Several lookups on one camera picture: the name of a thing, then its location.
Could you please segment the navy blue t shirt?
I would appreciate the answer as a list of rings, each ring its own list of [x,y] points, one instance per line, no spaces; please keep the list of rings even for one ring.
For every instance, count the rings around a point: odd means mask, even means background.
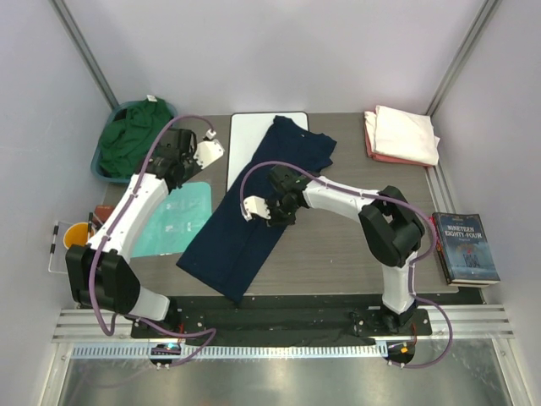
[[[269,226],[275,197],[271,168],[292,164],[317,173],[332,164],[336,141],[276,116],[249,162],[210,219],[181,254],[177,267],[238,303],[285,231]]]

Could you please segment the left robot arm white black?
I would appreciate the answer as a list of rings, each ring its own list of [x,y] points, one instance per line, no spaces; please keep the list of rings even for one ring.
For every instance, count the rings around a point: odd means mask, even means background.
[[[159,143],[148,162],[136,168],[122,199],[104,225],[82,245],[65,255],[74,301],[122,316],[150,319],[161,337],[179,329],[180,317],[172,301],[145,288],[130,267],[140,235],[159,205],[196,174],[223,155],[217,140],[197,141],[194,131],[169,132],[175,143]]]

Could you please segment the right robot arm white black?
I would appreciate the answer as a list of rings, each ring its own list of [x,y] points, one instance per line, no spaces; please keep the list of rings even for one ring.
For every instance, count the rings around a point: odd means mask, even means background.
[[[418,308],[413,287],[415,261],[425,228],[395,187],[381,191],[353,188],[323,176],[274,166],[268,176],[277,192],[266,201],[269,225],[292,225],[299,208],[329,211],[360,224],[369,251],[381,264],[384,281],[378,318],[390,333],[413,324]]]

